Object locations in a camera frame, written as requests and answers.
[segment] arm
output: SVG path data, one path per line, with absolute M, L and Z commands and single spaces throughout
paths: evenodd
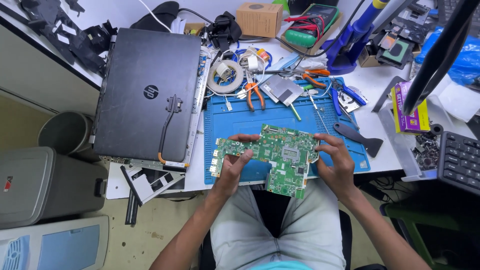
M 258 140 L 259 135 L 238 134 L 230 140 L 250 142 Z M 252 150 L 246 150 L 240 157 L 226 155 L 221 175 L 215 181 L 206 199 L 197 207 L 180 232 L 168 243 L 153 262 L 150 270 L 186 270 L 190 269 L 193 257 L 202 244 L 205 235 L 215 221 L 220 210 L 237 190 L 240 172 L 252 158 Z
M 327 167 L 323 160 L 319 159 L 317 168 L 320 177 L 360 222 L 385 266 L 391 270 L 430 269 L 353 184 L 355 163 L 343 141 L 326 134 L 315 134 L 315 138 L 328 143 L 318 146 L 317 150 L 329 154 L 334 164 L 333 167 Z

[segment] black chair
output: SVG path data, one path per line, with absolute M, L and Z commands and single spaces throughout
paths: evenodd
M 264 220 L 265 227 L 270 231 L 273 237 L 280 235 L 280 226 L 283 216 L 287 210 L 290 197 L 274 194 L 263 190 L 252 190 L 257 201 L 258 210 Z M 347 262 L 346 270 L 350 270 L 352 257 L 352 223 L 350 216 L 340 210 L 340 229 L 342 231 L 343 257 Z M 212 242 L 210 231 L 205 236 L 204 242 L 199 251 L 199 270 L 214 270 L 216 267 L 213 257 Z M 355 270 L 386 270 L 387 268 L 380 264 L 371 264 L 356 268 Z

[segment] blue-handled pliers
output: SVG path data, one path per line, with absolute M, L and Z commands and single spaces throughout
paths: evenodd
M 342 115 L 342 111 L 338 103 L 338 91 L 345 92 L 347 95 L 351 96 L 354 100 L 356 100 L 362 106 L 367 105 L 367 103 L 359 95 L 357 95 L 357 93 L 353 92 L 352 89 L 345 86 L 345 83 L 340 84 L 334 77 L 331 77 L 331 80 L 332 80 L 331 89 L 332 89 L 333 106 L 338 116 Z

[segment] green circuit board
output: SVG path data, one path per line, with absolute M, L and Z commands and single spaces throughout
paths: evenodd
M 253 160 L 272 164 L 266 189 L 270 192 L 303 199 L 310 163 L 318 160 L 315 147 L 320 144 L 313 134 L 298 130 L 262 125 L 260 139 L 241 143 L 216 139 L 210 172 L 219 177 L 226 154 L 240 156 L 246 149 L 253 150 Z

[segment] trash can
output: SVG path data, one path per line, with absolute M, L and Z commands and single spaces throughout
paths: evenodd
M 38 146 L 85 162 L 100 161 L 88 142 L 93 121 L 76 111 L 64 111 L 48 120 L 38 134 Z
M 107 169 L 50 147 L 0 152 L 0 229 L 102 209 Z

